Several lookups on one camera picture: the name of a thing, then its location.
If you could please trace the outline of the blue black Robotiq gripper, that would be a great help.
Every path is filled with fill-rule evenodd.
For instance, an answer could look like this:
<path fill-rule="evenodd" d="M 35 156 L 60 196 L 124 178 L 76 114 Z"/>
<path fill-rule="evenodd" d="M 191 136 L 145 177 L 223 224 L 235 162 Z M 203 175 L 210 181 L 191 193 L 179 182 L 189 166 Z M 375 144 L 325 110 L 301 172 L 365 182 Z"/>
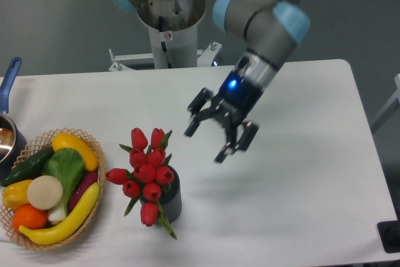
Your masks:
<path fill-rule="evenodd" d="M 184 135 L 192 137 L 202 121 L 213 119 L 220 127 L 224 127 L 226 135 L 226 144 L 214 161 L 222 163 L 237 151 L 246 152 L 259 126 L 244 119 L 279 70 L 280 65 L 247 50 L 228 74 L 216 95 L 211 90 L 202 88 L 188 105 L 191 122 Z M 240 124 L 243 132 L 238 137 L 237 128 Z"/>

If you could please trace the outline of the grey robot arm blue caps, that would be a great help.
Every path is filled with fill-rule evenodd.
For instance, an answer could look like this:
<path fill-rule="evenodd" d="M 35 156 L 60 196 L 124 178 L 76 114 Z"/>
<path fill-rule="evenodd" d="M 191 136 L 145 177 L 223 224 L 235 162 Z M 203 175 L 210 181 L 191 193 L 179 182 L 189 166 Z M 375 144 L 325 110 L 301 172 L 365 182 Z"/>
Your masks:
<path fill-rule="evenodd" d="M 112 0 L 123 11 L 135 10 L 148 28 L 154 65 L 158 69 L 198 64 L 198 24 L 205 0 Z M 218 28 L 244 40 L 246 50 L 217 93 L 202 89 L 188 106 L 192 136 L 202 121 L 213 119 L 224 129 L 226 143 L 216 162 L 252 143 L 258 125 L 247 115 L 304 39 L 309 17 L 301 0 L 216 0 L 212 18 Z"/>

